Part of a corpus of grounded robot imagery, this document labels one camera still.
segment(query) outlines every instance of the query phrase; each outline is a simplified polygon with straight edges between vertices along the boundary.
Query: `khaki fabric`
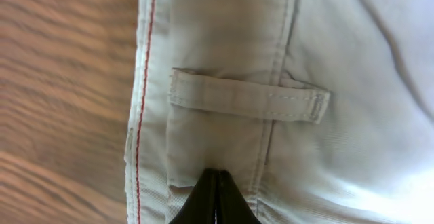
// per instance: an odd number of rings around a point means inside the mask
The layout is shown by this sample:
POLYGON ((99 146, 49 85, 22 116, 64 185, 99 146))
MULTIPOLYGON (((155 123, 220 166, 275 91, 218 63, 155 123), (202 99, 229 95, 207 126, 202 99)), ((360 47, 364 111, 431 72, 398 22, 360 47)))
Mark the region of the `khaki fabric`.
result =
POLYGON ((205 168, 261 223, 434 223, 434 0, 140 0, 129 224, 205 168))

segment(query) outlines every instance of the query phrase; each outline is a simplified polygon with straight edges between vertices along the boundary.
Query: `red stitching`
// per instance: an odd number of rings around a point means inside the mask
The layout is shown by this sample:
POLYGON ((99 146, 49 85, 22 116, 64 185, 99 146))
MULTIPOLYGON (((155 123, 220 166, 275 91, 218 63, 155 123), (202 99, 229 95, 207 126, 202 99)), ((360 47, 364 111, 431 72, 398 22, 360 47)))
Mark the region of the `red stitching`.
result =
POLYGON ((149 63, 149 54, 151 51, 151 34, 152 27, 154 24, 154 11, 155 11, 155 0, 151 0, 151 12, 149 19, 149 29, 148 29, 148 43, 146 45, 146 59, 144 61, 144 86, 143 86, 143 95, 142 95, 142 106, 140 108, 140 119, 138 121, 138 130, 137 130, 137 143, 136 143, 136 188, 137 188, 137 222, 141 224, 140 221, 140 184, 138 179, 138 150, 140 145, 140 130, 142 129, 142 119, 143 119, 143 111, 144 111, 144 96, 146 94, 146 85, 148 81, 148 63, 149 63))

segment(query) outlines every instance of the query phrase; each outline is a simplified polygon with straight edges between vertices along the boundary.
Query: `wood grain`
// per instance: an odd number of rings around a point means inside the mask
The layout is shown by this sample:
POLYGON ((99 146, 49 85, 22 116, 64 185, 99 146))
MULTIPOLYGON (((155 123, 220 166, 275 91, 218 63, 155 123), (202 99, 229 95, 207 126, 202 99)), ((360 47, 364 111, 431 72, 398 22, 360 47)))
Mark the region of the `wood grain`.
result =
POLYGON ((125 223, 137 0, 0 0, 0 223, 125 223))

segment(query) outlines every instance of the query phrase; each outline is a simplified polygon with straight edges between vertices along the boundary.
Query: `stitched seam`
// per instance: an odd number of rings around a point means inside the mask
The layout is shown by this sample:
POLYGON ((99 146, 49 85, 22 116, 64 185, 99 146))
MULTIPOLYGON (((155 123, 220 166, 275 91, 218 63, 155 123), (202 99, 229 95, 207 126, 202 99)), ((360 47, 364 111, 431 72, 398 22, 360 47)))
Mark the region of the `stitched seam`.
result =
MULTIPOLYGON (((191 103, 196 103, 196 104, 199 103, 199 104, 202 104, 202 105, 214 105, 214 106, 217 106, 217 107, 223 107, 223 105, 221 105, 222 103, 220 103, 220 102, 209 102, 209 101, 208 102, 204 102, 203 100, 200 100, 200 99, 194 100, 194 99, 190 99, 190 98, 181 97, 182 95, 179 95, 176 91, 171 91, 169 93, 169 95, 170 95, 170 98, 174 99, 174 100, 183 100, 185 102, 191 102, 191 103)), ((243 109, 243 110, 246 110, 246 111, 260 111, 260 109, 243 109)))
POLYGON ((172 82, 170 83, 170 92, 176 91, 175 86, 178 84, 178 72, 174 72, 172 75, 172 82))
POLYGON ((323 106, 323 101, 324 101, 324 96, 322 94, 317 94, 311 113, 311 117, 314 121, 318 119, 319 112, 321 111, 321 108, 323 106))
POLYGON ((269 97, 276 97, 276 98, 282 98, 282 99, 298 99, 298 100, 310 100, 314 99, 315 97, 293 97, 293 96, 283 96, 283 95, 276 95, 276 94, 269 94, 269 97))
POLYGON ((278 116, 288 116, 288 117, 293 117, 293 116, 310 117, 310 115, 308 115, 308 114, 285 114, 285 113, 276 113, 276 112, 267 112, 267 114, 278 115, 278 116))
POLYGON ((149 13, 150 19, 149 19, 149 29, 148 29, 148 37, 147 37, 147 45, 146 45, 146 58, 145 58, 145 65, 144 65, 144 85, 143 85, 143 95, 142 95, 142 106, 140 108, 140 119, 138 122, 138 129, 137 129, 137 142, 136 142, 136 188, 137 188, 137 223, 141 224, 141 218, 140 218, 140 182, 139 182, 139 146, 140 146, 140 131, 142 129, 142 120, 143 120, 143 111, 144 111, 144 102, 145 102, 145 95, 146 95, 146 87, 148 82, 148 65, 149 65, 149 57, 151 52, 151 36, 152 36, 152 29, 153 29, 153 23, 154 23, 154 13, 155 13, 155 0, 151 0, 151 12, 149 13))
MULTIPOLYGON (((281 23, 281 34, 279 39, 277 40, 276 43, 276 51, 275 54, 273 56, 273 58, 271 59, 271 70, 270 70, 270 78, 269 78, 269 84, 273 84, 273 77, 275 75, 275 73, 279 73, 278 71, 275 72, 275 63, 277 62, 277 58, 279 56, 279 46, 281 43, 281 40, 283 38, 283 34, 285 33, 285 21, 287 20, 288 17, 288 3, 289 0, 285 0, 285 5, 284 8, 285 10, 283 11, 283 16, 282 16, 282 23, 281 23)), ((260 176, 260 168, 261 168, 261 155, 263 154, 263 150, 265 150, 265 155, 264 155, 264 163, 267 161, 267 154, 268 154, 268 150, 269 150, 269 139, 271 136, 271 130, 273 129, 273 125, 270 124, 268 126, 268 123, 263 121, 262 122, 262 135, 261 135, 261 139, 260 139, 260 148, 258 150, 258 155, 256 156, 256 165, 253 169, 253 175, 252 175, 252 180, 251 180, 251 185, 249 187, 249 193, 251 195, 253 195, 253 200, 255 202, 255 215, 258 215, 258 192, 259 192, 259 188, 260 188, 260 182, 261 182, 261 178, 262 176, 260 176), (270 129, 268 131, 268 137, 265 138, 266 133, 265 130, 268 130, 267 128, 270 126, 270 129)))

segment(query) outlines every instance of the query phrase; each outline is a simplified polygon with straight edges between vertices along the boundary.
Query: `wooden table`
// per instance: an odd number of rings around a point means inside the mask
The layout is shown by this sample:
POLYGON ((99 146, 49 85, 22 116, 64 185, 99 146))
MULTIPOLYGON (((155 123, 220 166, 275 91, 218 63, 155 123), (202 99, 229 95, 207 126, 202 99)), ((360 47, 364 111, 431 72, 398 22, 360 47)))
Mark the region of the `wooden table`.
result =
POLYGON ((126 223, 137 0, 0 1, 0 224, 126 223))

